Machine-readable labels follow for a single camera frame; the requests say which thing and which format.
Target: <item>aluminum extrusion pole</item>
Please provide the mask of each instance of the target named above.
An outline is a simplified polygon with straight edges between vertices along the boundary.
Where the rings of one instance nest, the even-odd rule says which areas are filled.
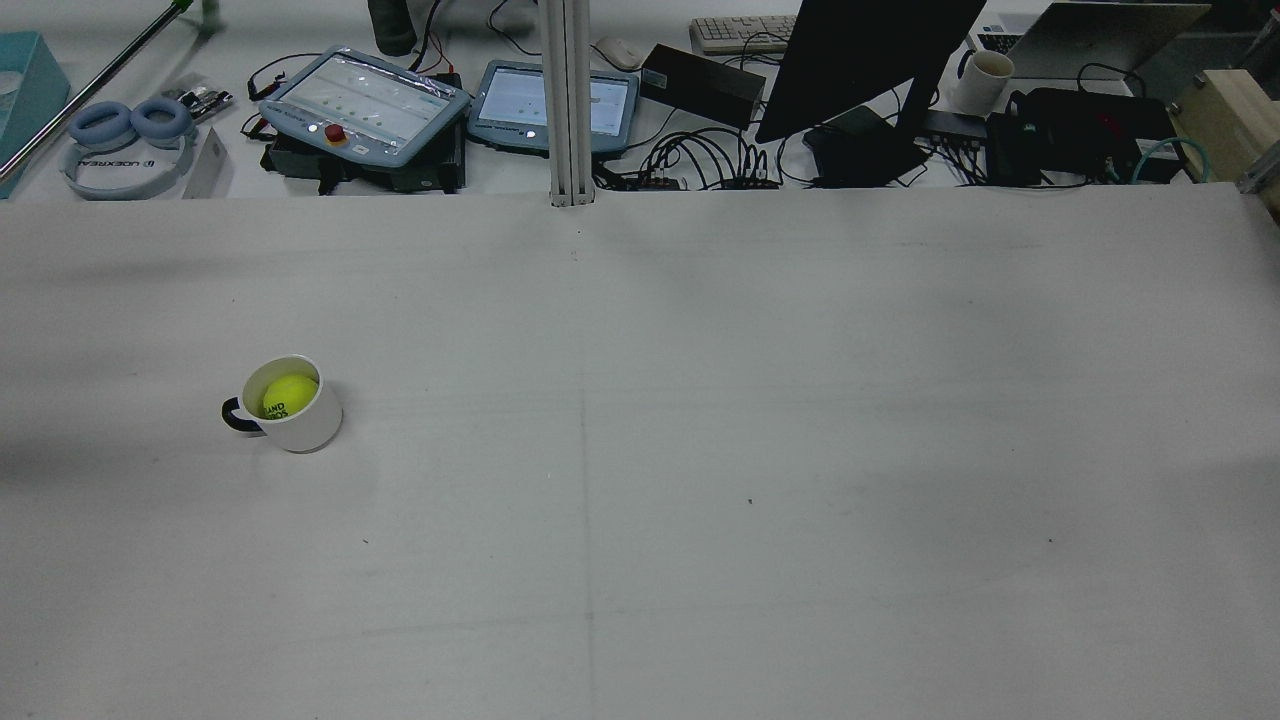
[[[67,120],[69,120],[90,97],[101,90],[108,81],[115,77],[115,74],[120,72],[133,55],[137,54],[138,50],[142,50],[143,45],[159,35],[160,31],[172,23],[174,18],[184,13],[187,8],[191,6],[191,3],[192,0],[174,0],[174,3],[155,19],[155,22],[142,31],[142,35],[137,36],[123,53],[116,55],[110,64],[102,68],[102,72],[97,73],[97,77],[88,81],[84,90],[77,92],[76,96],[72,97],[56,115],[54,115],[54,119],[49,120],[45,127],[40,128],[40,132],[27,141],[27,143],[23,145],[22,149],[19,149],[3,168],[0,168],[0,183],[8,181],[18,170],[18,168],[20,168],[23,163],[26,163],[31,155],[40,149],[41,145],[54,137],[63,128],[63,126],[67,124]]]
[[[550,146],[552,205],[595,200],[591,179],[589,0],[541,0],[543,81]]]

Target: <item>metal rod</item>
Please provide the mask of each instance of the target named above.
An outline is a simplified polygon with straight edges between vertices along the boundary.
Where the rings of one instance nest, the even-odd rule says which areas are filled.
[[[27,141],[27,145],[23,145],[22,149],[18,150],[18,152],[14,154],[14,156],[10,158],[9,161],[4,164],[3,168],[0,168],[0,183],[6,182],[10,178],[10,176],[17,173],[18,168],[20,168],[23,163],[26,163],[27,159],[31,158],[31,155],[36,150],[38,150],[41,145],[45,143],[45,141],[47,141],[50,137],[56,135],[63,128],[67,120],[69,120],[72,115],[74,115],[81,109],[81,106],[84,105],[86,100],[92,97],[99,90],[102,88],[104,85],[108,83],[108,81],[115,77],[115,74],[120,72],[120,68],[123,68],[124,64],[128,63],[134,54],[137,54],[138,50],[142,50],[143,45],[150,42],[152,37],[159,35],[160,31],[164,29],[165,26],[172,23],[174,18],[180,15],[183,10],[186,10],[186,6],[179,6],[178,3],[169,5],[169,8],[164,13],[161,13],[160,17],[156,18],[155,22],[152,22],[151,26],[147,27],[147,29],[142,31],[142,35],[136,37],[133,42],[131,42],[129,46],[124,49],[123,53],[116,55],[110,64],[102,68],[102,72],[97,73],[97,77],[88,81],[88,85],[84,86],[84,90],[77,92],[76,97],[72,97],[67,102],[67,106],[64,106],[56,115],[54,115],[54,119],[49,120],[49,123],[46,123],[45,127],[40,128],[40,132],[37,132],[35,137]]]

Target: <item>laptop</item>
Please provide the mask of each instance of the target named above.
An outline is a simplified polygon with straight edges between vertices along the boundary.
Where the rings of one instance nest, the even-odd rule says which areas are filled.
[[[1039,14],[984,12],[969,31],[970,50],[1014,61],[1014,77],[1119,79],[1101,63],[1133,70],[1207,13],[1208,4],[1059,1]]]

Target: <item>touchscreen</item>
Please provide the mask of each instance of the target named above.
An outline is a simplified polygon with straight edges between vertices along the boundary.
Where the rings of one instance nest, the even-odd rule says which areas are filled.
[[[627,83],[591,78],[591,132],[620,135],[626,102]],[[541,73],[498,68],[489,82],[480,119],[545,126],[547,100]]]
[[[280,100],[399,147],[422,132],[449,101],[429,88],[352,58],[334,55]]]

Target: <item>coffee mug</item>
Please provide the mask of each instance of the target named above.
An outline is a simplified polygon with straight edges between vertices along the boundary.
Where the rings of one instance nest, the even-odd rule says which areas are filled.
[[[951,88],[951,109],[966,115],[987,115],[996,109],[1000,94],[1014,77],[1014,61],[992,50],[965,53],[956,74],[959,79]]]
[[[262,407],[266,388],[284,375],[303,375],[316,383],[316,392],[301,409],[283,418],[270,418]],[[236,415],[243,411],[250,418]],[[223,420],[233,430],[242,433],[262,433],[276,446],[289,452],[310,452],[319,450],[338,432],[342,424],[342,405],[333,387],[325,382],[324,374],[308,357],[285,355],[266,363],[244,380],[244,387],[236,397],[223,402]]]

